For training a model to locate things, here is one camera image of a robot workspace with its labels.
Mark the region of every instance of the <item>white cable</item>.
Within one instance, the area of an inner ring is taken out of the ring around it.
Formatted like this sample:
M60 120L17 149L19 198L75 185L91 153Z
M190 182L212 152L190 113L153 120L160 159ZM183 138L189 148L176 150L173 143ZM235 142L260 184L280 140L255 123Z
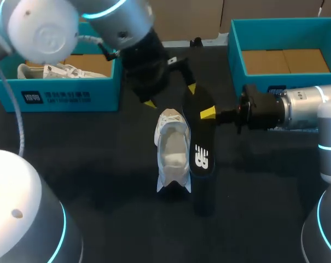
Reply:
M103 44L103 40L100 37L93 37L93 36L79 36L78 41L94 43L96 45Z
M0 68L0 78L3 82L3 85L5 86L5 89L7 91L7 94L9 95L11 102L14 107L14 111L16 113L16 118L17 118L17 124L18 124L18 132L19 132L19 153L18 155L20 157L23 157L24 154L24 146L25 146L25 139L24 139L24 128L23 128L23 119L22 119L22 114L21 110L18 105L18 101L16 100L16 97L12 91L12 88L10 84L7 82L5 75L3 74L1 68Z

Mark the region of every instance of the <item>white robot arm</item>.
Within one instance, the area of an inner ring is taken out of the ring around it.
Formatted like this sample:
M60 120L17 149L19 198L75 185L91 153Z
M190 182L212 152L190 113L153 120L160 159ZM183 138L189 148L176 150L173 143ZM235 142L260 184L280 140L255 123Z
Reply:
M0 0L0 61L12 52L38 64L68 57L85 18L119 58L141 102L166 87L168 55L144 0Z

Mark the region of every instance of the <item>blue box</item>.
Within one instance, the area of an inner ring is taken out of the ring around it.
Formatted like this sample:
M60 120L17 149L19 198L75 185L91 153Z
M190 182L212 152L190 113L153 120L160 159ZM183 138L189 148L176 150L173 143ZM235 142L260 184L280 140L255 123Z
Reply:
M243 50L320 49L330 73L249 75ZM245 84L259 91L269 87L309 87L331 84L331 18L232 20L228 59L237 96Z
M88 23L80 23L80 35L98 34ZM101 54L92 43L78 43L73 54ZM14 54L2 60L0 67L18 100L22 112L89 112L117 111L122 66L119 59L113 60L109 78L73 79L17 79L17 67L25 59ZM25 96L35 100L25 100ZM14 108L0 79L0 101L7 112Z

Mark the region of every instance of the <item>white shoe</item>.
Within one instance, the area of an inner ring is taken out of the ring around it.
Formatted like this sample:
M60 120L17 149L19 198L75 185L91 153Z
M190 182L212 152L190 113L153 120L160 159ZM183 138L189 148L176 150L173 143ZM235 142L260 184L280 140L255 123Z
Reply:
M33 78L106 78L105 75L80 70L72 65L45 65L43 67L29 67L26 64L18 66L18 79Z
M158 147L157 192L176 181L191 193L189 137L189 129L180 113L168 108L160 115L154 133L154 143Z

